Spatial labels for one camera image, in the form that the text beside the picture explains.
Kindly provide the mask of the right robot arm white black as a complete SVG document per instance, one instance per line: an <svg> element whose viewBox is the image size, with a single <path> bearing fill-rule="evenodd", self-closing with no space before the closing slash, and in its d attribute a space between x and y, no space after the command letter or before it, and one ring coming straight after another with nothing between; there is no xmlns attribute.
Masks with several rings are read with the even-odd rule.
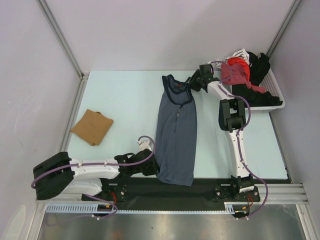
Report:
<svg viewBox="0 0 320 240"><path fill-rule="evenodd" d="M187 83L191 89L206 93L219 99L218 124L224 131L230 148L231 158L235 163L235 175L231 176L230 194L242 201L254 190L253 175L247 170L247 160L244 144L244 128L250 119L246 118L246 100L233 95L223 85L223 80L214 77L212 63L201 64Z"/></svg>

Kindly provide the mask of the tan ribbed tank top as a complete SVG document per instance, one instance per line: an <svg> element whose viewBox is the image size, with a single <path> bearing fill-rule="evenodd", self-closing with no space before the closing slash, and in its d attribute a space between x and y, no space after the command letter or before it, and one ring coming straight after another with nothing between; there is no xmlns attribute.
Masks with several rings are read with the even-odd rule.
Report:
<svg viewBox="0 0 320 240"><path fill-rule="evenodd" d="M90 144L98 146L110 130L114 120L98 111L87 109L82 118L71 128L70 132Z"/></svg>

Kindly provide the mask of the blue printed garment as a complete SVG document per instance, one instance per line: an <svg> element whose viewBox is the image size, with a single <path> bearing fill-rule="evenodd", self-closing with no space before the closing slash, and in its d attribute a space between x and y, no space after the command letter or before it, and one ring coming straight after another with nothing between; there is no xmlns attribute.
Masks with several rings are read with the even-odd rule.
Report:
<svg viewBox="0 0 320 240"><path fill-rule="evenodd" d="M190 187L194 181L197 147L197 109L190 85L173 75L162 76L155 132L156 175L166 184Z"/></svg>

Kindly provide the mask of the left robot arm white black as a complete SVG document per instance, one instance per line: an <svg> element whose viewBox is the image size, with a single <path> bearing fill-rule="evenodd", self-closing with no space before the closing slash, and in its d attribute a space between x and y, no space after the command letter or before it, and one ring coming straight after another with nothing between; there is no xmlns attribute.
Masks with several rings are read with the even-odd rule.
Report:
<svg viewBox="0 0 320 240"><path fill-rule="evenodd" d="M138 153L126 153L100 161L70 158L59 152L33 168L31 188L38 200L53 199L61 194L90 196L100 200L117 198L123 201L126 192L124 181L135 174L152 176L160 167L154 153L143 149Z"/></svg>

